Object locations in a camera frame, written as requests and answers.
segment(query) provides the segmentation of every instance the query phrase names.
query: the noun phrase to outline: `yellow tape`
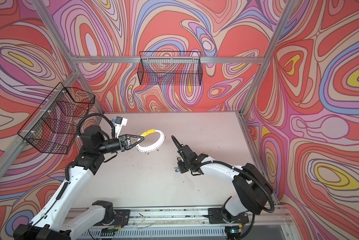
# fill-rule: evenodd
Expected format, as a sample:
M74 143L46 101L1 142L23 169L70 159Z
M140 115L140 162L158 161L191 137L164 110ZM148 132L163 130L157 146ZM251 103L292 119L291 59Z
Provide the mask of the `yellow tape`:
M155 133L155 129L150 129L150 130L144 132L143 134L141 134L141 136L142 136L142 137L146 137L146 136L148 136L148 135L151 134L151 133Z

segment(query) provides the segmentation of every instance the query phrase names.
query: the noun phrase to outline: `ring with holes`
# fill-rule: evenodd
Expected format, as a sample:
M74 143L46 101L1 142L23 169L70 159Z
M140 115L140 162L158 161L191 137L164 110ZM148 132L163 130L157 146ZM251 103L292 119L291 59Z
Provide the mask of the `ring with holes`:
M163 132L161 132L159 130L155 130L155 132L159 132L159 134L160 134L159 139L155 143L153 143L152 145L147 146L147 147L141 147L139 144L137 144L138 151L151 152L151 151L157 150L158 147L160 147L162 145L163 141L165 140L165 135L163 134Z

